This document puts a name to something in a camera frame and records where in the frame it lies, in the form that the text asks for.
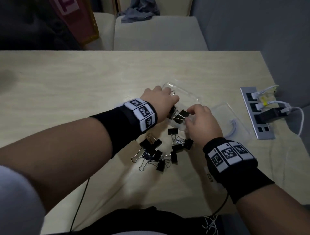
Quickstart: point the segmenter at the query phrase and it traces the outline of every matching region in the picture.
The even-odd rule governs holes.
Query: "black cable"
[[[86,189],[87,189],[89,180],[90,180],[90,178],[87,180],[87,183],[86,183],[86,186],[85,186],[85,189],[84,189],[84,192],[83,192],[83,196],[82,196],[82,198],[81,198],[80,204],[79,204],[79,206],[78,206],[78,209],[77,209],[77,211],[76,211],[76,213],[75,213],[75,216],[74,216],[73,221],[72,221],[72,224],[71,224],[70,232],[72,232],[72,227],[73,227],[75,218],[76,218],[76,216],[77,216],[77,214],[78,214],[78,210],[80,209],[80,206],[81,206],[81,204],[82,204],[82,201],[83,201],[83,198],[84,198],[84,195],[85,195],[85,192],[86,192]]]
[[[228,200],[228,197],[229,197],[229,195],[228,195],[228,193],[227,193],[227,196],[226,196],[226,198],[225,198],[223,204],[219,207],[219,209],[217,209],[212,215],[210,215],[210,216],[208,216],[208,217],[215,216],[215,215],[225,206],[225,204],[226,204],[226,202],[227,202],[227,200]]]

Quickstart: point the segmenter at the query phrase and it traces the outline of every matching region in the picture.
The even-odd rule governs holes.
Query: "gray wall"
[[[194,0],[191,15],[197,18],[209,50],[261,51],[274,81],[280,85],[277,99],[309,107],[309,0]],[[309,109],[304,109],[302,134],[308,152]],[[295,133],[300,125],[298,112],[296,118],[287,120]]]

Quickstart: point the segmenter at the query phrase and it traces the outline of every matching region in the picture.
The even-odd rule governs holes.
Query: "black bag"
[[[0,0],[0,50],[82,50],[48,0]]]

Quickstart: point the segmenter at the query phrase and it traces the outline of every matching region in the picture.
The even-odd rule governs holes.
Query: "wristband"
[[[157,123],[154,107],[139,98],[90,117],[100,121],[109,133],[113,147],[111,158]]]
[[[211,175],[226,188],[234,204],[241,197],[274,184],[257,168],[256,158],[239,142],[219,137],[208,142],[203,151]]]

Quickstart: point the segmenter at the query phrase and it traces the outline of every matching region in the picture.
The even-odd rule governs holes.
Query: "black pants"
[[[220,217],[216,221],[219,234],[224,234]],[[171,212],[158,211],[152,206],[144,210],[115,210],[81,231],[72,233],[110,235],[129,231],[153,231],[167,235],[206,234],[206,229],[202,225],[206,226],[204,217],[184,219]]]

